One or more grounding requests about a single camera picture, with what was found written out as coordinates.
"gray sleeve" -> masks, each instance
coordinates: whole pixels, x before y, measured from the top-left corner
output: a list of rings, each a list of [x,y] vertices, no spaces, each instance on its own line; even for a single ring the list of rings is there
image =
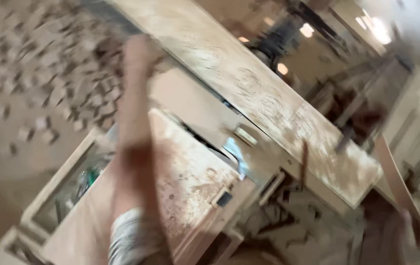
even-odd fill
[[[112,226],[109,265],[171,265],[159,220],[146,217],[141,208],[120,215]]]

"ceiling light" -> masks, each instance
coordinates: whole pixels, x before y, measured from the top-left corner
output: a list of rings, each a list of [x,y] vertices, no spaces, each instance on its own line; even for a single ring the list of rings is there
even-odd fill
[[[275,21],[268,16],[264,17],[263,21],[270,27],[272,27],[275,24]]]
[[[241,42],[248,42],[249,41],[248,39],[246,39],[244,37],[239,37],[238,40],[241,41]]]
[[[303,34],[303,36],[310,38],[313,36],[314,29],[310,26],[310,24],[305,23],[303,24],[303,27],[300,28],[300,32]]]
[[[381,44],[389,44],[391,42],[390,35],[388,33],[387,27],[383,24],[383,22],[378,18],[372,18],[373,23],[373,36],[375,39],[380,41]]]
[[[283,63],[277,64],[277,70],[282,74],[286,75],[289,72],[289,69]]]

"workbench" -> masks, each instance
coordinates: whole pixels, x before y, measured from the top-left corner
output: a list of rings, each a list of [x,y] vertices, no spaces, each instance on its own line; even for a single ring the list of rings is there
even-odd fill
[[[304,185],[340,216],[356,208],[382,176],[377,161],[353,142],[336,154],[340,131],[195,3],[112,4],[176,60],[151,80],[149,92],[153,138],[158,150],[167,150],[164,160],[156,154],[158,195],[175,264],[196,263],[237,210],[267,188],[273,191],[269,186],[281,170],[301,180],[303,141],[310,148]],[[235,136],[237,128],[257,143]],[[92,139],[25,211],[24,226],[35,229],[36,214],[69,170],[91,145],[100,145],[101,137]],[[36,227],[45,241],[43,256],[57,265],[107,261],[113,194],[108,174],[106,169],[53,231]],[[212,204],[221,190],[233,196],[224,207]]]

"dust-covered surface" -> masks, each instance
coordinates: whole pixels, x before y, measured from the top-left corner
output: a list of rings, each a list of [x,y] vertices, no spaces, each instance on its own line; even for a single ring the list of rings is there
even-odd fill
[[[159,110],[149,117],[161,221],[173,251],[213,207],[213,196],[239,174]],[[57,265],[107,263],[113,182],[106,169],[45,244],[46,258]]]
[[[158,163],[161,219],[171,250],[213,206],[209,203],[238,173],[157,110],[149,114]]]
[[[382,176],[354,143],[336,155],[340,131],[192,1],[112,2],[298,160],[307,139],[310,170],[349,205]]]

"pile of wood chips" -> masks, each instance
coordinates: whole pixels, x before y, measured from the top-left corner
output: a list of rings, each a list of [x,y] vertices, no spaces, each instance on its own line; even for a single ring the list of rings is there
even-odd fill
[[[69,0],[33,1],[25,12],[28,17],[0,8],[5,12],[0,93],[22,95],[29,108],[53,108],[77,132],[93,126],[108,130],[123,90],[119,31]],[[0,119],[7,119],[9,111],[8,105],[0,105]],[[58,137],[48,117],[39,117],[36,125],[45,131],[45,142]],[[31,130],[22,128],[18,137],[28,141]]]

